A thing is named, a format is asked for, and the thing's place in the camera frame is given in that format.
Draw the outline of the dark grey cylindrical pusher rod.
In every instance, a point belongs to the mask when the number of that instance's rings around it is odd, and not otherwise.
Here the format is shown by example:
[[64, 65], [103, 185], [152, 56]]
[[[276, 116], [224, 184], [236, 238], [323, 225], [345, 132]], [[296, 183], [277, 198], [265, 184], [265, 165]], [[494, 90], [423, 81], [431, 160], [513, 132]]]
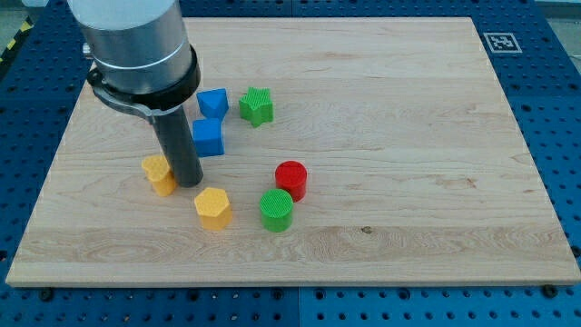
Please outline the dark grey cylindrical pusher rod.
[[152, 126], [177, 184], [181, 187], [199, 184], [203, 178], [202, 166], [183, 107], [154, 110]]

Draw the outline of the black flange with metal clamp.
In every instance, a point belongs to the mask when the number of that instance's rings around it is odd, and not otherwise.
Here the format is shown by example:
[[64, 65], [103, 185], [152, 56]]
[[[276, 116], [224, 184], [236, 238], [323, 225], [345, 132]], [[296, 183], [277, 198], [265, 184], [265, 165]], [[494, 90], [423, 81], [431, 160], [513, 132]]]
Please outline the black flange with metal clamp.
[[155, 116], [170, 113], [175, 107], [182, 105], [196, 91], [201, 81], [201, 72], [197, 54], [189, 46], [192, 62], [182, 77], [175, 84], [157, 92], [148, 94], [129, 94], [121, 92], [105, 82], [98, 68], [87, 74], [87, 82], [92, 87], [94, 95], [105, 105], [122, 114], [129, 114], [152, 122]]

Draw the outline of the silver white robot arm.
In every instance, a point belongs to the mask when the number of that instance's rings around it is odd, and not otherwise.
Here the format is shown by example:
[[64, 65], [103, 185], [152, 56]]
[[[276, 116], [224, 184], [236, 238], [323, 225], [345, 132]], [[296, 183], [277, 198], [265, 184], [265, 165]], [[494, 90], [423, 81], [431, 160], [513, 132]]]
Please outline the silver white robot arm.
[[181, 187], [203, 178], [184, 103], [201, 81], [177, 0], [68, 0], [93, 60], [87, 81], [94, 95], [155, 131]]

